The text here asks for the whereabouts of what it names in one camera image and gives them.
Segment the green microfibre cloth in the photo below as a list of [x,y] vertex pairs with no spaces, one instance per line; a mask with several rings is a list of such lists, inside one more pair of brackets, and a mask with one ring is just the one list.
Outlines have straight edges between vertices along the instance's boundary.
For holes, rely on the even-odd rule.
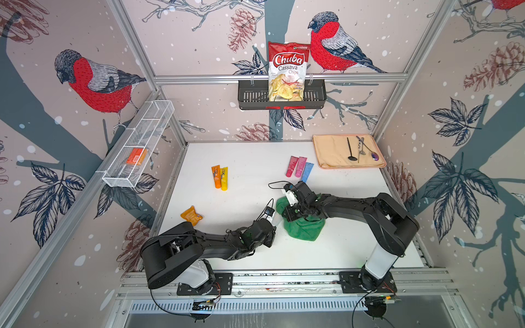
[[324,228],[325,219],[313,216],[308,216],[306,218],[301,217],[297,220],[289,221],[288,216],[293,212],[289,208],[289,203],[286,197],[277,200],[276,210],[283,218],[284,229],[287,231],[288,235],[294,239],[316,241]]

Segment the light blue toothpaste tube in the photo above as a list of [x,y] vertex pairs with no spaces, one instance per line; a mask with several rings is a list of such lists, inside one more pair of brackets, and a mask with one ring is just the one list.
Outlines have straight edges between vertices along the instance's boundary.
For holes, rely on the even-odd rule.
[[303,173],[302,173],[302,177],[301,177],[301,181],[306,183],[309,176],[310,176],[310,173],[312,172],[312,169],[314,168],[314,164],[313,163],[310,163],[310,162],[306,162],[305,166],[304,166],[304,170],[303,170]]

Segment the light pink toothpaste tube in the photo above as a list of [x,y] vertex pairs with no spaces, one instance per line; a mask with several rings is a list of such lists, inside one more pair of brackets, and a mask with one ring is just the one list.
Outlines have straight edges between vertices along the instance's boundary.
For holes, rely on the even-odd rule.
[[306,162],[307,162],[307,158],[306,157],[298,158],[297,165],[296,165],[296,168],[295,168],[295,177],[297,177],[297,178],[301,178],[302,177],[302,174],[303,174]]

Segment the dark pink toothpaste tube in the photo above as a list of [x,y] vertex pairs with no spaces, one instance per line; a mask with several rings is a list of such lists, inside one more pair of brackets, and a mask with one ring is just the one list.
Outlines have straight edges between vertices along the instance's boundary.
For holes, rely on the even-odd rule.
[[287,166],[286,177],[290,178],[292,176],[295,170],[295,167],[298,164],[298,161],[299,161],[298,157],[294,157],[294,156],[290,157],[290,160]]

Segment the yellow toothpaste tube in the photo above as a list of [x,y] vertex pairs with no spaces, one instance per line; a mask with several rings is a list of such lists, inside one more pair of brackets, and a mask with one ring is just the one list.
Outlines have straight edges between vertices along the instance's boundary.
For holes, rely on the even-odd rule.
[[221,190],[228,190],[228,167],[221,168]]

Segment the white orange-capped toothpaste tube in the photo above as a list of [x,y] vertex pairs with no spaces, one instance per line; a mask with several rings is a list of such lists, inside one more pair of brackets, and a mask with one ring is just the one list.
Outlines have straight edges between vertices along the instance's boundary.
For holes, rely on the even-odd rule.
[[282,222],[283,218],[281,215],[276,214],[272,217],[272,225],[275,227],[278,227],[280,223]]

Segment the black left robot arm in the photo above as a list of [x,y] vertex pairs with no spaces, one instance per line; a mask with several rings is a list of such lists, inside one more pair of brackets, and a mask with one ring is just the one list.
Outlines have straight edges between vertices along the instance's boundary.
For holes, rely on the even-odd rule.
[[155,290],[178,281],[205,292],[215,283],[208,259],[240,260],[252,256],[257,247],[273,245],[274,213],[266,206],[251,226],[229,230],[225,235],[203,233],[184,222],[148,239],[140,249],[148,287]]

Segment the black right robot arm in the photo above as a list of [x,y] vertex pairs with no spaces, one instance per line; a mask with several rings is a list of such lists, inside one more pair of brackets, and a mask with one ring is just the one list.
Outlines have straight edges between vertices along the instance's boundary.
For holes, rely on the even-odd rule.
[[419,223],[391,195],[380,193],[373,198],[341,198],[332,194],[315,194],[304,182],[285,183],[288,205],[287,222],[301,218],[350,219],[367,224],[377,243],[360,270],[360,285],[375,291],[383,283],[395,262],[403,257],[418,232]]

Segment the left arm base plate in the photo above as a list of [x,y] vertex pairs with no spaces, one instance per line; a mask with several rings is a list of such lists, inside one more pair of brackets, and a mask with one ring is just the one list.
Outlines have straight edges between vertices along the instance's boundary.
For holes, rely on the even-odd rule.
[[179,284],[176,294],[178,296],[219,296],[231,295],[233,285],[232,273],[216,273],[215,280],[205,282],[198,288],[192,288],[188,284]]

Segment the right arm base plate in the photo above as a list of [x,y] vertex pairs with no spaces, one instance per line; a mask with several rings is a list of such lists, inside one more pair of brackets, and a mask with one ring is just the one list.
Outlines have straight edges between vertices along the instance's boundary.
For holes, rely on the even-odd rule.
[[363,270],[339,271],[339,284],[344,294],[361,292],[397,293],[397,287],[391,272],[377,279]]

